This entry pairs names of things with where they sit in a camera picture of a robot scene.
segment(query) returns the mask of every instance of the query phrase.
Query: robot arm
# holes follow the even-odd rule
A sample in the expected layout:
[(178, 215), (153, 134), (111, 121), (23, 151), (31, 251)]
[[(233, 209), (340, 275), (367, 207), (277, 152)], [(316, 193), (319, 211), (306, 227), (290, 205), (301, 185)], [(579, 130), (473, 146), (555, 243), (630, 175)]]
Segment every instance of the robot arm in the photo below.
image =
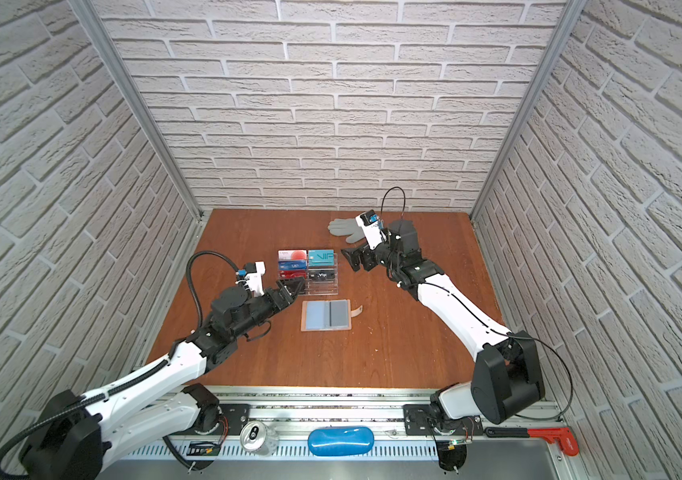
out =
[[(144, 408), (184, 382), (213, 370), (237, 350), (237, 339), (269, 322), (295, 302), (303, 279), (279, 280), (263, 289), (263, 262), (237, 271), (237, 284), (211, 303), (203, 326), (174, 342), (171, 351), (131, 374), (76, 397), (51, 398), (43, 420), (0, 448), (0, 463), (28, 437), (20, 463), (33, 480), (92, 480), (111, 463), (157, 438), (194, 428), (212, 430), (221, 420), (218, 398), (200, 384), (171, 400)], [(0, 478), (12, 478), (1, 471)]]
[(385, 228), (373, 210), (356, 221), (366, 243), (341, 250), (353, 270), (383, 265), (389, 279), (436, 313), (475, 360), (472, 382), (435, 395), (438, 417), (448, 422), (475, 415), (479, 409), (498, 424), (544, 398), (534, 340), (491, 319), (453, 285), (442, 268), (423, 258), (413, 222), (398, 220)]

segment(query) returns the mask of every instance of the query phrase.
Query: mounting plate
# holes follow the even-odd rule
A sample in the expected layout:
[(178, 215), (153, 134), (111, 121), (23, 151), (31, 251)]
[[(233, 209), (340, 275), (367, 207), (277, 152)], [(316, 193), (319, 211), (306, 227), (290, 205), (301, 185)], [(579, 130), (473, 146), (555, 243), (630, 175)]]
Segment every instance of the mounting plate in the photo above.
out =
[[(248, 415), (250, 414), (250, 405), (246, 403), (221, 403), (219, 405), (223, 416), (227, 418), (229, 422), (229, 433), (227, 436), (240, 436), (240, 432), (248, 421)], [(208, 434), (210, 436), (218, 436), (223, 433), (220, 425), (216, 427)], [(182, 432), (176, 432), (173, 435), (197, 435), (194, 428), (188, 428)]]
[(459, 420), (449, 420), (442, 425), (442, 431), (436, 431), (433, 426), (435, 422), (431, 418), (437, 418), (438, 412), (431, 405), (409, 404), (403, 405), (403, 418), (405, 420), (405, 434), (408, 436), (429, 436), (429, 435), (461, 435), (463, 433), (464, 421), (466, 425), (473, 425), (469, 430), (471, 436), (484, 435), (482, 419), (479, 416), (465, 417)]

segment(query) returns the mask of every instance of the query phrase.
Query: white brick wall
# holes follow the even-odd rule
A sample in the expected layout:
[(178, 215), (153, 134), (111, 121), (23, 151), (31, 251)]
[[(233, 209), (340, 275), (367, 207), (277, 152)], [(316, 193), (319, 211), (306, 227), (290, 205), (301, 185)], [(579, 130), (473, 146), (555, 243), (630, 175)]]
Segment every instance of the white brick wall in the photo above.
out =
[(203, 208), (377, 204), (436, 170), (409, 205), (463, 211), (562, 3), (95, 2)]
[(591, 0), (528, 127), (475, 217), (505, 318), (589, 475), (682, 478), (682, 2)]
[(190, 223), (68, 3), (0, 2), (0, 443), (131, 367)]

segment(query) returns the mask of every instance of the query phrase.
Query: metal rail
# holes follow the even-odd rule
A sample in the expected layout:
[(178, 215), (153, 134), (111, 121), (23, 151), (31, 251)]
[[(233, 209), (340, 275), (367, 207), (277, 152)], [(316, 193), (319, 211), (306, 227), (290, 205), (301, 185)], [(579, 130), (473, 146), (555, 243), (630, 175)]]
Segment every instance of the metal rail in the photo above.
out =
[(544, 91), (544, 87), (546, 87), (546, 83), (549, 81), (549, 75), (554, 70), (555, 64), (560, 58), (560, 53), (565, 49), (568, 38), (570, 38), (571, 32), (573, 32), (573, 28), (576, 26), (578, 17), (581, 15), (586, 2), (587, 0), (568, 0), (566, 6), (562, 9), (560, 19), (557, 22), (557, 26), (555, 26), (554, 32), (552, 32), (552, 38), (549, 40), (549, 45), (547, 45), (541, 61), (538, 63), (530, 83), (528, 83), (525, 94), (522, 95), (522, 101), (517, 109), (517, 113), (511, 120), (511, 125), (506, 131), (504, 140), (501, 142), (499, 153), (496, 155), (495, 160), (493, 160), (488, 176), (485, 177), (485, 182), (482, 184), (480, 195), (477, 196), (477, 201), (469, 212), (469, 218), (474, 219), (475, 214), (479, 213), (482, 206), (488, 201), (495, 179), (499, 177), (501, 170), (503, 170), (506, 162), (509, 161), (509, 154), (512, 152), (517, 138), (522, 133), (522, 129), (528, 123), (538, 97)]
[(90, 0), (70, 0), (69, 3), (72, 10), (74, 10), (74, 14), (80, 19), (82, 28), (98, 51), (106, 70), (109, 71), (114, 79), (114, 83), (122, 92), (125, 103), (130, 107), (130, 110), (133, 110), (136, 121), (144, 130), (146, 138), (149, 139), (149, 143), (154, 148), (157, 158), (160, 159), (160, 163), (162, 163), (168, 177), (170, 177), (170, 181), (173, 182), (173, 186), (178, 190), (183, 203), (192, 213), (192, 216), (194, 216), (194, 220), (201, 221), (202, 209), (197, 203), (197, 198), (194, 197), (191, 188), (181, 173), (181, 169), (178, 168), (171, 149), (165, 143), (165, 138), (160, 132), (160, 128), (156, 126), (154, 117), (152, 117), (149, 107), (144, 102), (144, 97), (141, 96), (138, 87), (133, 81), (133, 77), (130, 76), (125, 63), (122, 62), (122, 57), (117, 53), (116, 46), (106, 32), (106, 27), (96, 12), (93, 3)]

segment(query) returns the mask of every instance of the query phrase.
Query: black cable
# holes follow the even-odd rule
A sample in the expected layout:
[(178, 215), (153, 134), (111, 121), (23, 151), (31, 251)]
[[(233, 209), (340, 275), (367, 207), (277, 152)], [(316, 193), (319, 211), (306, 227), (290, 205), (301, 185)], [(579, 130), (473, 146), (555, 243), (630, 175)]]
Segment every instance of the black cable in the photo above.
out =
[(573, 375), (571, 374), (571, 370), (568, 368), (568, 364), (566, 363), (566, 361), (562, 359), (562, 357), (560, 356), (559, 353), (557, 353), (557, 351), (554, 349), (554, 347), (550, 346), (547, 342), (544, 342), (543, 340), (537, 339), (537, 338), (535, 338), (535, 337), (533, 337), (533, 336), (529, 336), (529, 337), (528, 337), (528, 336), (514, 336), (514, 335), (509, 335), (509, 333), (497, 332), (497, 331), (491, 329), (491, 328), (488, 326), (487, 323), (485, 323), (485, 322), (483, 322), (482, 320), (480, 320), (480, 318), (479, 318), (477, 315), (475, 315), (475, 313), (472, 312), (472, 311), (469, 309), (469, 307), (466, 306), (466, 304), (465, 304), (464, 302), (461, 302), (461, 299), (460, 299), (458, 296), (456, 296), (455, 293), (452, 293), (450, 290), (446, 289), (444, 286), (440, 286), (440, 285), (437, 285), (437, 284), (435, 284), (435, 283), (429, 283), (429, 282), (421, 282), (420, 284), (421, 284), (421, 285), (436, 286), (437, 288), (442, 289), (442, 290), (444, 290), (445, 292), (448, 292), (453, 298), (455, 298), (456, 300), (458, 300), (458, 302), (461, 303), (461, 306), (463, 306), (463, 307), (466, 309), (467, 312), (471, 313), (471, 316), (475, 317), (475, 318), (477, 319), (477, 321), (480, 322), (480, 323), (482, 324), (482, 326), (484, 326), (486, 329), (489, 329), (491, 332), (495, 333), (496, 335), (502, 335), (502, 336), (505, 336), (505, 337), (510, 338), (510, 339), (513, 339), (513, 340), (534, 340), (534, 341), (536, 341), (536, 342), (541, 343), (541, 344), (542, 344), (543, 346), (545, 346), (547, 349), (549, 349), (550, 351), (552, 351), (552, 353), (555, 354), (555, 356), (556, 356), (557, 359), (560, 361), (560, 363), (562, 363), (562, 366), (564, 366), (564, 367), (566, 368), (566, 375), (568, 376), (568, 383), (570, 383), (570, 387), (571, 387), (571, 388), (570, 388), (570, 394), (568, 395), (568, 403), (566, 404), (566, 407), (565, 407), (565, 408), (563, 408), (562, 410), (560, 410), (560, 412), (559, 412), (557, 415), (554, 415), (554, 416), (551, 416), (551, 417), (545, 417), (545, 418), (526, 417), (526, 416), (524, 416), (524, 415), (515, 415), (515, 416), (518, 416), (518, 417), (520, 417), (520, 418), (524, 418), (524, 419), (526, 419), (526, 420), (539, 420), (539, 421), (544, 421), (544, 420), (557, 420), (558, 418), (562, 417), (563, 414), (565, 414), (565, 412), (566, 412), (569, 408), (571, 408), (571, 404), (573, 403)]
[(389, 195), (389, 192), (392, 190), (399, 190), (399, 191), (403, 192), (403, 211), (401, 211), (399, 214), (399, 225), (400, 225), (400, 228), (402, 228), (403, 216), (405, 216), (405, 191), (403, 190), (402, 187), (392, 187), (386, 191), (386, 193), (384, 194), (384, 198), (381, 199), (381, 210), (379, 210), (379, 218), (383, 218), (384, 202), (386, 201), (386, 196)]
[(168, 450), (170, 450), (170, 454), (178, 460), (178, 462), (186, 468), (186, 470), (193, 470), (194, 472), (199, 472), (202, 470), (202, 468), (197, 468), (195, 465), (196, 462), (189, 463), (182, 455), (181, 453), (176, 450), (176, 447), (173, 445), (171, 442), (171, 437), (165, 435), (162, 438), (162, 441), (165, 442), (165, 447), (167, 447)]
[(237, 264), (232, 262), (228, 256), (219, 254), (218, 252), (214, 252), (212, 250), (203, 250), (201, 252), (197, 252), (196, 254), (192, 255), (189, 261), (187, 262), (187, 285), (189, 286), (189, 291), (192, 294), (192, 299), (194, 299), (194, 306), (197, 308), (197, 329), (202, 328), (202, 323), (203, 323), (203, 317), (202, 317), (202, 306), (200, 305), (200, 299), (197, 297), (197, 291), (194, 290), (194, 283), (192, 283), (192, 264), (194, 263), (194, 260), (197, 259), (197, 257), (202, 256), (202, 255), (215, 255), (219, 258), (224, 259), (233, 269), (235, 272), (239, 271), (240, 269), (237, 268)]
[(271, 320), (267, 320), (266, 323), (269, 323), (269, 328), (267, 329), (266, 332), (260, 334), (259, 336), (254, 336), (253, 338), (250, 338), (250, 337), (247, 335), (247, 333), (246, 333), (246, 334), (245, 334), (245, 338), (246, 338), (245, 341), (246, 341), (246, 342), (252, 342), (252, 341), (254, 341), (254, 340), (258, 340), (258, 339), (260, 339), (260, 338), (263, 338), (263, 337), (267, 336), (267, 333), (269, 333), (269, 332), (272, 331), (272, 321), (271, 321)]
[[(160, 370), (163, 369), (163, 367), (167, 365), (167, 360), (163, 360), (162, 362), (157, 363), (154, 368), (151, 370), (144, 372), (144, 374), (123, 383), (122, 385), (118, 385), (113, 389), (108, 390), (109, 396), (116, 395), (119, 392), (122, 392), (123, 390), (129, 389), (132, 386), (135, 386), (136, 384), (143, 382), (145, 379), (148, 379), (149, 377), (153, 376), (155, 373), (159, 372)], [(61, 410), (60, 412), (56, 413), (52, 417), (46, 418), (45, 420), (40, 420), (37, 423), (33, 424), (32, 426), (29, 426), (27, 428), (24, 428), (21, 430), (19, 433), (17, 433), (15, 436), (13, 436), (10, 440), (8, 440), (4, 445), (0, 447), (0, 480), (28, 480), (29, 475), (13, 475), (9, 474), (6, 471), (2, 469), (2, 459), (4, 456), (6, 456), (10, 450), (13, 449), (17, 444), (20, 443), (21, 440), (24, 438), (28, 437), (32, 433), (36, 432), (40, 428), (50, 425), (53, 422), (56, 422), (60, 420), (61, 418), (64, 418), (66, 416), (71, 415), (74, 412), (77, 412), (80, 408), (85, 408), (87, 406), (93, 405), (94, 403), (101, 402), (106, 399), (106, 396), (103, 393), (99, 393), (96, 396), (92, 396), (91, 398), (85, 398), (83, 400), (80, 400), (79, 402), (75, 403), (73, 406), (66, 408), (65, 410)]]
[[(386, 201), (386, 196), (389, 195), (389, 192), (392, 190), (399, 190), (403, 193), (403, 209), (399, 213), (399, 227), (397, 228), (397, 233), (396, 235), (399, 235), (400, 230), (403, 228), (403, 217), (405, 216), (405, 191), (403, 190), (402, 187), (392, 187), (386, 191), (384, 194), (384, 197), (381, 199), (381, 210), (379, 211), (379, 218), (383, 218), (383, 213), (384, 213), (384, 202)], [(395, 251), (389, 252), (389, 256), (386, 258), (388, 261), (388, 264), (386, 265), (386, 277), (389, 278), (390, 280), (392, 279), (392, 271), (394, 270), (394, 259), (398, 260), (399, 263), (399, 255)]]

